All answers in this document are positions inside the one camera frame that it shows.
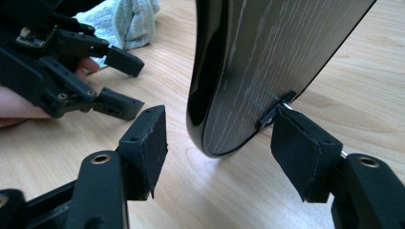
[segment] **black plastic bracket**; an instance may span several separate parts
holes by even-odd
[[[270,124],[273,120],[273,117],[276,115],[276,110],[278,107],[280,106],[284,106],[284,104],[291,104],[292,101],[294,101],[295,97],[297,96],[296,92],[289,92],[287,93],[285,96],[283,96],[280,101],[264,116],[262,117],[262,119],[260,119],[257,124],[256,124],[256,130],[258,132],[260,132],[261,130],[263,130],[263,128],[265,128],[265,126],[267,126],[268,124]]]
[[[301,113],[279,106],[271,152],[306,202],[326,202],[336,228],[405,228],[405,187],[383,161],[342,155],[342,143]]]

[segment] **wooden floor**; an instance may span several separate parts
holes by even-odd
[[[138,78],[106,69],[89,78],[164,104],[169,153],[155,199],[129,203],[131,228],[332,228],[330,204],[301,202],[270,152],[271,128],[231,157],[206,157],[185,127],[196,13],[191,0],[161,0],[157,37],[131,51]],[[379,0],[292,107],[344,144],[386,161],[405,183],[405,2]],[[81,160],[114,150],[132,122],[90,112],[0,129],[0,189],[35,198],[76,178]]]

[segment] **wood grain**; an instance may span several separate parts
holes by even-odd
[[[206,157],[191,142],[185,107],[196,21],[190,0],[161,0],[157,37],[131,51],[139,78],[112,69],[89,77],[167,109],[169,154],[156,198],[131,202],[131,228],[332,228],[329,204],[302,203],[269,151],[271,128],[233,156]],[[293,107],[339,138],[349,153],[385,160],[405,182],[405,2],[380,0]],[[27,199],[76,178],[81,160],[114,150],[132,122],[79,112],[0,130],[0,189]]]

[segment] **round hole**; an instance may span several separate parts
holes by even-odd
[[[0,208],[2,208],[4,205],[6,205],[6,203],[9,201],[9,197],[4,195],[4,194],[0,194]]]
[[[93,217],[93,218],[86,220],[86,223],[84,224],[84,228],[85,229],[101,228],[103,223],[104,223],[104,220],[101,217]]]
[[[364,166],[367,166],[367,167],[370,167],[370,168],[378,168],[379,167],[378,162],[371,159],[371,158],[362,156],[358,160],[360,161],[360,164],[362,164]]]
[[[92,159],[92,163],[93,164],[103,164],[107,161],[109,161],[111,159],[111,157],[109,155],[99,155],[99,156],[95,156]]]

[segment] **black plastic part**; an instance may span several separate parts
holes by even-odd
[[[75,181],[72,181],[30,200],[27,203],[29,222],[26,228],[63,228],[74,188]]]
[[[280,99],[279,104],[274,106],[273,109],[270,110],[260,121],[256,124],[256,129],[257,131],[261,131],[265,126],[269,123],[271,123],[273,117],[276,115],[276,110],[279,106],[283,106],[283,104],[291,104],[294,98],[297,96],[296,92],[289,92],[286,94],[286,96],[283,96],[282,99]]]
[[[60,64],[56,59],[51,56],[44,56],[39,58],[39,60],[52,73],[56,80],[63,83],[63,88],[78,94],[85,101],[92,102],[96,99],[97,93],[95,90],[76,77],[74,73]]]
[[[89,56],[109,55],[112,67],[133,76],[138,76],[143,62],[116,47],[110,49],[108,41],[94,36],[93,27],[61,14],[87,9],[99,0],[74,1],[55,12],[61,2],[0,2],[0,84],[55,118],[77,110],[88,112],[93,107],[124,120],[135,118],[142,102],[111,90],[97,97],[74,72],[80,59]],[[19,37],[26,26],[30,32]]]
[[[133,77],[137,77],[145,65],[141,59],[115,46],[110,48],[104,63]]]
[[[338,185],[331,188],[336,228],[405,228],[405,187],[383,161],[348,155],[339,176],[330,179]]]
[[[301,199],[327,202],[327,179],[342,143],[298,112],[279,107],[273,118],[271,152]]]
[[[24,228],[27,204],[21,191],[0,190],[0,228]]]
[[[64,228],[128,228],[123,187],[117,152],[101,151],[87,156],[80,166]]]
[[[93,110],[129,121],[135,118],[144,104],[132,97],[103,88]]]
[[[117,152],[127,167],[129,200],[147,200],[167,154],[164,106],[145,110],[119,141]]]

